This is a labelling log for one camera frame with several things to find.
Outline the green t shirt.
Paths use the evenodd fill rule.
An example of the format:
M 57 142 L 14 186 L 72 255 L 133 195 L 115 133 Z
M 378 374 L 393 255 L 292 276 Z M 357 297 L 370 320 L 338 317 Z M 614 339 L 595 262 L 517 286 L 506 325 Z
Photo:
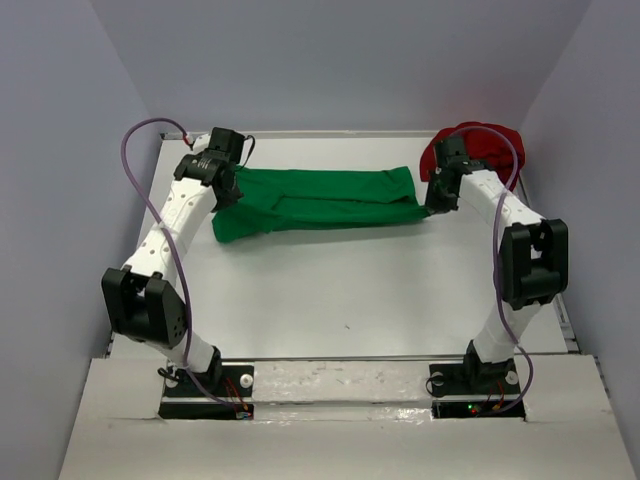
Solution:
M 390 170 L 249 169 L 237 172 L 242 198 L 212 219 L 221 244 L 292 230 L 334 230 L 421 222 L 430 213 L 408 167 Z

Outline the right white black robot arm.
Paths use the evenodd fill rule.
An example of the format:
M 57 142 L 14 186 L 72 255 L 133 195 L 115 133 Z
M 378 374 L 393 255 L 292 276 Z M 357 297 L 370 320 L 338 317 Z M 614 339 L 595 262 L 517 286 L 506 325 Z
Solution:
M 463 360 L 432 373 L 433 392 L 482 395 L 505 384 L 514 355 L 533 317 L 568 285 L 569 230 L 526 206 L 485 160 L 474 160 L 460 135 L 438 141 L 426 209 L 457 210 L 464 201 L 492 228 L 496 301 Z

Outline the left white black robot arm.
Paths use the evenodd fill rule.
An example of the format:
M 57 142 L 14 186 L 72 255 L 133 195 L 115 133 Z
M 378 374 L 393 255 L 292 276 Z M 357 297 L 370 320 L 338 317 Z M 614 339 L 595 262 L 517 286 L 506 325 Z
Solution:
M 214 128 L 205 144 L 190 142 L 161 208 L 146 204 L 153 223 L 135 252 L 101 279 L 112 330 L 165 356 L 198 394 L 213 397 L 223 376 L 219 349 L 199 337 L 182 261 L 201 224 L 236 204 L 236 173 L 247 136 Z

